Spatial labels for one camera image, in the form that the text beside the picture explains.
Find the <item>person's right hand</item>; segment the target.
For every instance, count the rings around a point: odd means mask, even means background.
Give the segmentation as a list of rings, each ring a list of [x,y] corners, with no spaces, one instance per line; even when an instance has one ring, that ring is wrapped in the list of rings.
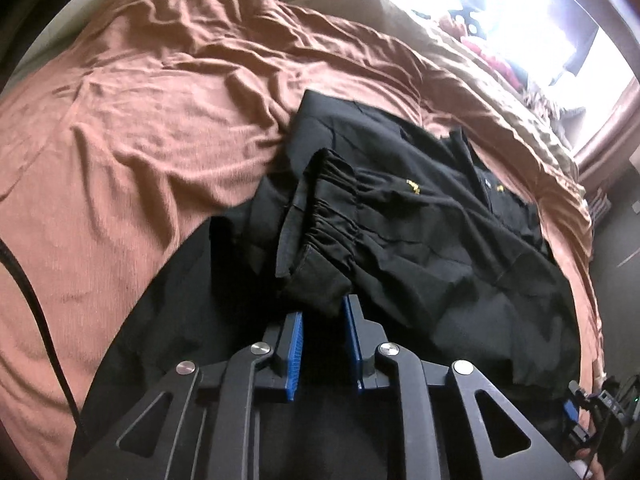
[[[585,464],[585,469],[579,474],[582,479],[604,480],[605,473],[598,460],[598,454],[591,448],[581,448],[576,453],[576,458]]]

